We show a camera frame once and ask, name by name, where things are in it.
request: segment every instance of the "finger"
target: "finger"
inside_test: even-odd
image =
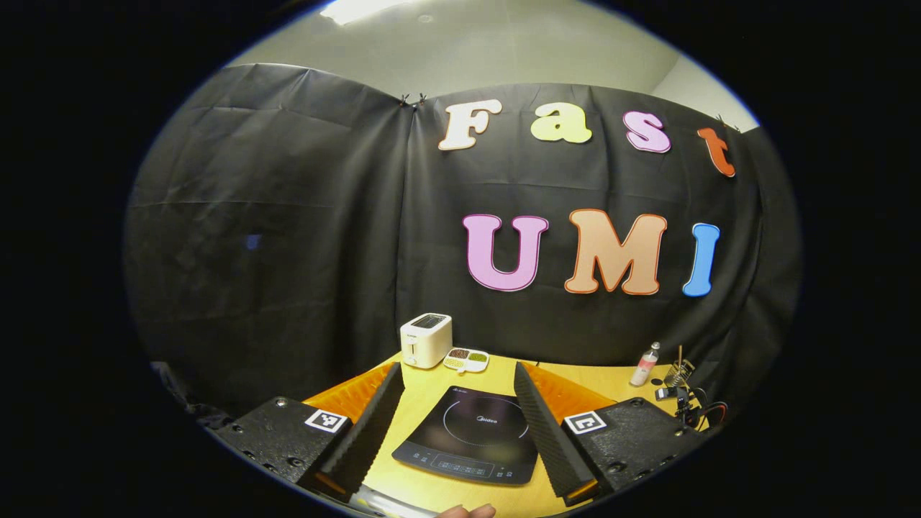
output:
[[[455,505],[454,507],[445,510],[443,513],[439,514],[435,518],[469,518],[470,514],[462,505]]]
[[[470,518],[493,518],[495,516],[495,507],[492,504],[485,504],[470,511]]]

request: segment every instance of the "black induction cooktop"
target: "black induction cooktop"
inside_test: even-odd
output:
[[[514,486],[530,481],[537,448],[517,397],[452,386],[393,458],[447,477]]]

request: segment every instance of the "black fabric curtain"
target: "black fabric curtain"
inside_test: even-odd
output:
[[[476,144],[442,151],[453,104],[501,101]],[[535,138],[535,110],[566,102],[590,140]],[[654,113],[666,153],[632,146],[626,112]],[[728,147],[734,177],[706,141]],[[623,241],[634,221],[668,221],[653,295],[574,294],[572,211],[603,210]],[[502,219],[494,265],[514,270],[518,216],[546,219],[526,288],[480,285],[464,217]],[[688,297],[696,223],[720,229],[711,291]],[[481,88],[419,105],[286,65],[221,71],[164,128],[137,178],[125,274],[152,359],[198,400],[240,415],[269,397],[307,397],[397,352],[423,312],[454,319],[460,347],[560,363],[634,365],[653,341],[683,344],[711,398],[742,401],[782,342],[799,289],[792,193],[762,130],[741,134],[648,95],[576,85]],[[595,278],[601,281],[596,270]]]

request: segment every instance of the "plastic bottle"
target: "plastic bottle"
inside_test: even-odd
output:
[[[651,348],[643,353],[643,358],[639,360],[633,378],[630,378],[630,384],[634,387],[642,386],[657,360],[659,360],[659,342],[653,342]]]

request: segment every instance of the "toaster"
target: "toaster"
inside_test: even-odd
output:
[[[419,369],[431,369],[451,350],[451,317],[424,313],[400,327],[403,363]]]

